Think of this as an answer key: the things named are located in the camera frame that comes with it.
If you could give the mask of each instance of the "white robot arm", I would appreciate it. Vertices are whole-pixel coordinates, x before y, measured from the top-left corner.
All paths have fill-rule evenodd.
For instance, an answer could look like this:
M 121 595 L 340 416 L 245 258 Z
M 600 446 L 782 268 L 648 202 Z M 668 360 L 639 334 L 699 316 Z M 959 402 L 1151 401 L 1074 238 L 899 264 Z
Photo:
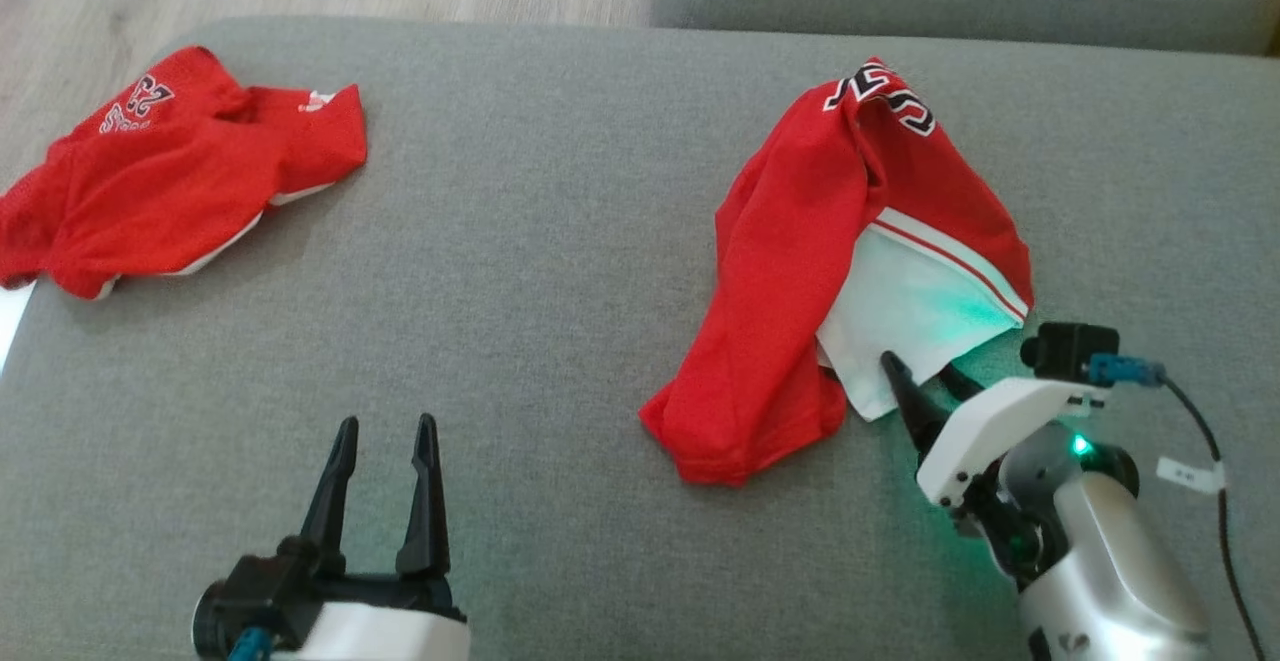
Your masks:
M 339 548 L 358 432 L 355 418 L 338 429 L 302 532 L 280 542 L 275 556 L 241 557 L 201 597 L 192 620 L 197 656 L 467 661 L 471 630 L 445 580 L 449 535 L 435 419 L 424 414 L 419 421 L 417 484 L 396 574 L 347 574 Z
M 1059 416 L 1088 415 L 1103 388 L 1051 379 L 1006 378 L 956 409 L 915 480 L 932 503 L 961 498 L 964 479 L 984 471 L 1011 447 Z

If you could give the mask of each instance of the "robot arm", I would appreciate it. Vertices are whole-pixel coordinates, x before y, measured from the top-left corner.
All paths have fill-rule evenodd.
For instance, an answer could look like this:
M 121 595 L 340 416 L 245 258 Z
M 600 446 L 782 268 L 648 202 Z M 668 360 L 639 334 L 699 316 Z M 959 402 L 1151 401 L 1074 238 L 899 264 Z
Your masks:
M 1208 657 L 1207 615 L 1137 507 L 1133 460 L 1055 420 L 1103 406 L 1091 364 L 1119 343 L 1112 329 L 1043 324 L 1023 352 L 1037 378 L 972 389 L 950 415 L 896 355 L 882 359 L 922 493 L 986 537 L 1034 661 Z
M 471 632 L 453 606 L 448 524 L 435 419 L 424 414 L 413 450 L 417 484 L 396 574 L 347 574 L 342 555 L 347 482 L 356 469 L 360 424 L 342 423 L 297 535 L 269 559 L 243 556 L 209 587 L 192 620 L 201 658 L 466 661 Z

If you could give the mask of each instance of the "white stripe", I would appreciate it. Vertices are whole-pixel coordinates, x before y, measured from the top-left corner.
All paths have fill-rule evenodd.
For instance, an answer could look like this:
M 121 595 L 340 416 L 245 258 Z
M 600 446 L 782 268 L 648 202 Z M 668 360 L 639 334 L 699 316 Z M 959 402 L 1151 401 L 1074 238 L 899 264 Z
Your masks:
M 298 199 L 306 199 L 312 193 L 320 193 L 325 188 L 329 188 L 330 186 L 333 186 L 333 183 L 325 183 L 324 186 L 312 186 L 311 188 L 303 188 L 302 191 L 294 191 L 293 193 L 276 193 L 275 196 L 271 196 L 271 200 L 268 201 L 268 204 L 273 206 L 283 206 L 285 204 L 292 204 Z
M 102 298 L 106 298 L 115 288 L 115 282 L 118 281 L 120 281 L 120 274 L 115 274 L 114 277 L 110 278 L 109 282 L 104 283 L 102 288 L 97 290 L 97 296 L 93 297 L 93 301 L 101 301 Z
M 1018 295 L 1016 291 L 1014 291 L 1014 287 L 1011 287 L 1009 279 L 1005 278 L 1005 274 L 1000 273 L 1000 269 L 997 269 L 996 265 L 988 261 L 982 254 L 978 254 L 977 251 L 969 249 L 960 241 L 956 241 L 954 237 L 947 236 L 946 233 L 942 233 L 941 231 L 931 227 L 929 224 L 916 220 L 901 211 L 896 211 L 893 209 L 884 209 L 876 218 L 877 220 L 881 220 L 891 227 L 900 228 L 904 232 L 910 233 L 911 236 L 919 238 L 919 241 L 932 243 L 938 249 L 942 249 L 947 254 L 951 254 L 956 259 L 960 259 L 965 264 L 969 264 L 974 270 L 977 270 L 988 282 L 991 282 L 991 284 L 996 287 L 1000 295 L 1004 296 L 1005 300 L 1009 301 L 1009 304 L 1012 305 L 1019 314 L 1021 314 L 1023 316 L 1027 315 L 1028 311 L 1027 302 Z M 941 260 L 942 263 L 947 264 L 948 266 L 954 268 L 960 273 L 964 273 L 966 275 L 973 275 L 963 266 L 954 264 L 946 256 L 938 255 L 933 250 L 920 246 L 919 243 L 914 243 L 910 241 L 910 238 L 905 238 L 900 234 L 892 233 L 891 231 L 883 227 L 877 227 L 877 224 L 872 224 L 869 228 L 874 229 L 878 233 L 883 233 L 884 236 L 888 236 L 895 241 L 908 243 L 911 247 L 918 249 L 920 252 L 928 254 L 929 256 Z M 978 283 L 983 288 L 987 288 L 987 283 L 982 283 L 980 279 L 978 279 Z M 991 293 L 989 288 L 987 288 L 987 293 L 988 295 Z
M 247 227 L 242 228 L 236 236 L 230 237 L 227 241 L 227 243 L 223 243 L 218 249 L 214 249 L 209 254 L 205 254 L 204 256 L 196 259 L 195 261 L 192 261 L 191 264 L 188 264 L 187 268 L 184 268 L 182 270 L 178 270 L 178 272 L 173 272 L 173 273 L 168 273 L 168 274 L 159 274 L 159 275 L 191 275 L 191 274 L 198 272 L 200 269 L 202 269 L 206 265 L 209 265 L 209 261 L 214 260 L 214 256 L 221 254 L 232 243 L 236 243 L 237 241 L 239 241 L 241 237 L 244 236 L 246 233 L 248 233 L 248 231 L 251 228 L 253 228 L 255 225 L 257 225 L 257 222 L 260 222 L 260 220 L 262 220 L 262 214 L 261 213 L 257 214 L 256 216 L 253 216 L 253 219 L 251 222 L 248 222 Z

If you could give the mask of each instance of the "clothing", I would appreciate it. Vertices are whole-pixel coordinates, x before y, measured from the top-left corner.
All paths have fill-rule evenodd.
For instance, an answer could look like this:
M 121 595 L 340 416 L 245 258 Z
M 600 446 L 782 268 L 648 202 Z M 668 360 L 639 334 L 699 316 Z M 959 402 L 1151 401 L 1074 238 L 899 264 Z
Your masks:
M 833 434 L 846 391 L 869 418 L 892 410 L 882 351 L 923 379 L 1020 325 L 1033 302 L 1012 219 L 878 59 L 786 111 L 716 233 L 707 318 L 640 410 L 694 483 L 741 484 Z
M 0 284 L 46 272 L 101 298 L 124 274 L 192 273 L 265 209 L 337 183 L 365 154 L 355 86 L 242 88 L 207 49 L 183 49 L 0 197 Z

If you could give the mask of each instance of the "red fabric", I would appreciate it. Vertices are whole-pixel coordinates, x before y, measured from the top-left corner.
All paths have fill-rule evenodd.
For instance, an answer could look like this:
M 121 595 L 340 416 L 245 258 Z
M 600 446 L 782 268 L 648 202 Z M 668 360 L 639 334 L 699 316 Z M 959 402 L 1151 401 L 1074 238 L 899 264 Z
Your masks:
M 179 273 L 278 195 L 338 182 L 365 161 L 355 86 L 242 88 L 206 49 L 155 65 L 0 197 L 0 284 L 46 272 L 96 298 L 122 274 Z
M 814 334 L 886 206 L 973 247 L 1030 304 L 1012 219 L 901 78 L 870 59 L 805 92 L 716 214 L 707 318 L 640 410 L 685 480 L 742 484 L 844 423 L 845 392 L 819 369 Z

